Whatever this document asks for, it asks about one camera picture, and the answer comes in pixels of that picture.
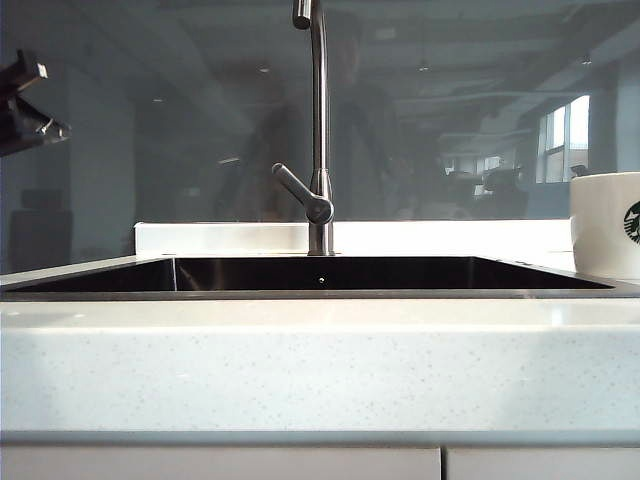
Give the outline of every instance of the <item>sink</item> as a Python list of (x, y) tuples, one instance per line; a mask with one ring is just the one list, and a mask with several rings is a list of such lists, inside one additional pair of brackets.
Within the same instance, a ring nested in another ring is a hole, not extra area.
[(481, 257), (168, 258), (22, 282), (3, 300), (639, 297), (640, 287)]

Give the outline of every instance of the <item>ceiling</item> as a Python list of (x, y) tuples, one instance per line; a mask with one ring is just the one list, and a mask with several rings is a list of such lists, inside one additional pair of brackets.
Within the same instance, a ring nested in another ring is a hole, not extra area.
[[(587, 92), (576, 85), (640, 47), (637, 1), (326, 0), (324, 6), (360, 19), (361, 80), (387, 92), (403, 125), (453, 152), (489, 155), (517, 142), (523, 115)], [(246, 135), (265, 112), (308, 86), (308, 33), (295, 30), (290, 15), (290, 0), (7, 0), (5, 6), (9, 44), (35, 47), (54, 66), (72, 64), (145, 108), (163, 99), (190, 148)], [(423, 61), (428, 71), (419, 70)], [(260, 72), (265, 65), (269, 72)], [(212, 126), (221, 132), (213, 139)]]

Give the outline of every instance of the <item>starbucks logo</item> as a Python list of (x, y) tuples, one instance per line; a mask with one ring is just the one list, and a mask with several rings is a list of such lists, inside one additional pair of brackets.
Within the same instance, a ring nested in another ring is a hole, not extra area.
[(624, 231), (631, 240), (640, 244), (640, 202), (627, 210), (624, 216)]

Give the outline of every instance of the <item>faucet handle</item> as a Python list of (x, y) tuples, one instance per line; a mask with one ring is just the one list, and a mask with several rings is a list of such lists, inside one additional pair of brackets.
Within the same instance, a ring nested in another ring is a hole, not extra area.
[(309, 221), (315, 225), (324, 225), (333, 219), (333, 203), (309, 190), (287, 167), (276, 163), (271, 171), (278, 181), (296, 199), (304, 205)]

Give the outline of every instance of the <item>white cabinet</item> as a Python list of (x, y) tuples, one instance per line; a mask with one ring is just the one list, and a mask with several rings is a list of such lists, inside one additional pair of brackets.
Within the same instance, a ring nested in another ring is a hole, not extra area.
[(440, 450), (4, 446), (10, 480), (440, 480)]
[(638, 480), (640, 449), (453, 448), (448, 480)]

